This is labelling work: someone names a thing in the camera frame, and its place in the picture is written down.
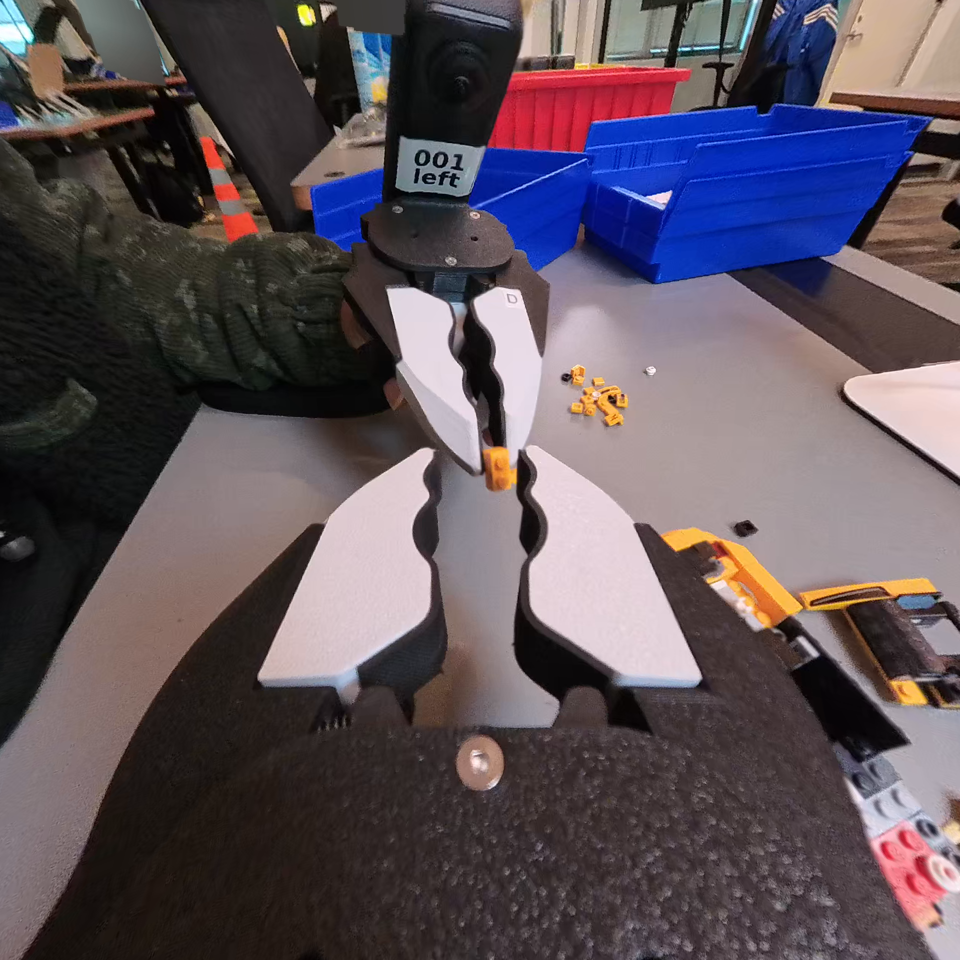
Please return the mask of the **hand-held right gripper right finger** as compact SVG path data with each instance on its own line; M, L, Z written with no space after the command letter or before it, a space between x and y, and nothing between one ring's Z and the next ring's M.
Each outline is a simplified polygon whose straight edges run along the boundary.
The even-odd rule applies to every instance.
M517 466L522 672L557 700L579 687L698 688L702 671L628 511L539 446Z

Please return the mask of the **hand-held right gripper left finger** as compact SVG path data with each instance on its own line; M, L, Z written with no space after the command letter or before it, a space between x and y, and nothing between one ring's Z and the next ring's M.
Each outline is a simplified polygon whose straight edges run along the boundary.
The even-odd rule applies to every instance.
M409 704L440 673L440 480L436 450L423 447L330 513L259 668L262 687L330 689L343 705L383 687Z

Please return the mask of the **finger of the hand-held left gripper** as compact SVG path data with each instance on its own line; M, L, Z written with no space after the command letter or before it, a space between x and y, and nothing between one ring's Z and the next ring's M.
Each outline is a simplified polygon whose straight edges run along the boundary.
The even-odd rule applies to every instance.
M386 289L399 347L396 378L427 435L467 473L482 473L481 436L466 372L453 353L456 320L445 300L414 287Z
M473 299L472 348L490 437L517 454L533 426L543 369L521 291L490 289Z

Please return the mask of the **yellow lego car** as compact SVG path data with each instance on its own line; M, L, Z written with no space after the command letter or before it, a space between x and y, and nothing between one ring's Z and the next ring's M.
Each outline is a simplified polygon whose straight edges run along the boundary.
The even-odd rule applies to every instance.
M958 895L958 846L922 810L885 753L906 736L801 626L800 603L743 546L696 529L664 540L788 667L823 727L858 808L870 850L912 926L942 925Z

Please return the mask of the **yellow lego car roof section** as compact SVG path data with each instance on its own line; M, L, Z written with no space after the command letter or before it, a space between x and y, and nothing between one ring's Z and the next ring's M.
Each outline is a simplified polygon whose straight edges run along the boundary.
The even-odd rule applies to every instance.
M800 592L798 601L806 611L843 615L895 702L958 712L959 656L937 652L927 637L944 624L957 631L958 606L930 580L810 589Z

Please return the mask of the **person's left forearm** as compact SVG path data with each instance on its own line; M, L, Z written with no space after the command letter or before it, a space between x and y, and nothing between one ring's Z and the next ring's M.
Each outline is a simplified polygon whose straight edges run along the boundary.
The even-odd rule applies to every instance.
M303 392L287 416L357 417L385 402L340 324L348 255L309 233L217 241L109 208L89 185L38 180L2 142L2 411L76 379Z

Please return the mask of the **pile of yellow lego bricks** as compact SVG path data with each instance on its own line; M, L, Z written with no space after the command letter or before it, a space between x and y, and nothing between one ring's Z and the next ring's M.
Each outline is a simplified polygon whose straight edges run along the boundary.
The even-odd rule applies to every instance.
M629 394L605 377L590 376L583 365L574 365L559 375L560 382L570 391L567 413L574 418L595 418L607 428L623 426L630 406Z

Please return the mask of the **person's left hand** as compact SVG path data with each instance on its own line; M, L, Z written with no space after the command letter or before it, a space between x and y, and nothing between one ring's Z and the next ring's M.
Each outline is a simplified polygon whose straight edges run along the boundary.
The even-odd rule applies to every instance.
M376 332L359 318L353 306L344 298L340 308L340 325L345 341L357 355L364 372L392 411L409 407L396 372L396 361L388 346Z

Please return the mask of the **blue plastic bin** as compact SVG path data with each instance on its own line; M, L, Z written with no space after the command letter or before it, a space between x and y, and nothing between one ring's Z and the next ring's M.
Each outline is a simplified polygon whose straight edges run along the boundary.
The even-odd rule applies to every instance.
M929 125L790 104L594 122L585 240L653 283L834 255Z
M583 152L489 148L471 206L501 222L541 270L576 245L591 174ZM310 186L316 234L349 251L362 240L361 215L381 200L382 180L382 169L373 169Z

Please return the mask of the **grey side table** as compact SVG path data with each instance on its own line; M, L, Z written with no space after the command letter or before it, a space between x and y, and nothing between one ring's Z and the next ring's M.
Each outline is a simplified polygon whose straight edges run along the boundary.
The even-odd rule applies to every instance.
M340 147L330 141L291 181L291 190L297 210L311 210L311 190L314 186L332 184L344 178L383 165L384 145Z

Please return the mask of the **clear plastic bag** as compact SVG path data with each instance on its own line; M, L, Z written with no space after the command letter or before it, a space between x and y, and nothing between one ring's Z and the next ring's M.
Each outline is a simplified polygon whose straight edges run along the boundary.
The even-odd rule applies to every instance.
M375 103L335 128L334 144L341 150L383 146L386 142L387 108Z

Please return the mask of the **red plastic bin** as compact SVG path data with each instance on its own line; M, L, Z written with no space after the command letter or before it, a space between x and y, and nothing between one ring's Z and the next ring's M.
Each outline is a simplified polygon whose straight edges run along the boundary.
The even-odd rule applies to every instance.
M668 114L676 88L690 76L690 69L679 67L517 71L487 145L582 152L595 122Z

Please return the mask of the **orange traffic cone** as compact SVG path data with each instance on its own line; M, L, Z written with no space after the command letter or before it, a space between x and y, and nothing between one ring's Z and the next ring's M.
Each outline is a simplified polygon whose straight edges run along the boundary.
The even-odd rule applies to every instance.
M202 136L198 140L214 197L220 210L222 226L228 242L257 235L258 226L232 181L214 140Z

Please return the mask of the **black high-back chair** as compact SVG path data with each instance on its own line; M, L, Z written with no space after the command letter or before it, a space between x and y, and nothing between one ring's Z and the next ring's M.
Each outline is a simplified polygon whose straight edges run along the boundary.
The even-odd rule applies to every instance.
M263 1L144 1L151 25L239 161L276 233L312 232L292 182L330 126Z

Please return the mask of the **blue jacket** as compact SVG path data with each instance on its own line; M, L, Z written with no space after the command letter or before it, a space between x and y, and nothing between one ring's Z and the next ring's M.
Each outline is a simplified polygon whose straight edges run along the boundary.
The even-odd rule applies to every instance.
M777 1L762 46L758 105L814 106L834 52L836 1Z

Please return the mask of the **brown wooden desk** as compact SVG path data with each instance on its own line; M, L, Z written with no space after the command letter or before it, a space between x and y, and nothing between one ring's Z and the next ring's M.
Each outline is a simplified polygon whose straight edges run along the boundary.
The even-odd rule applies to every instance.
M959 121L959 91L890 89L878 91L833 91L831 106L856 107L869 113L927 116L912 150L945 161L959 161L959 132L930 130L933 121Z

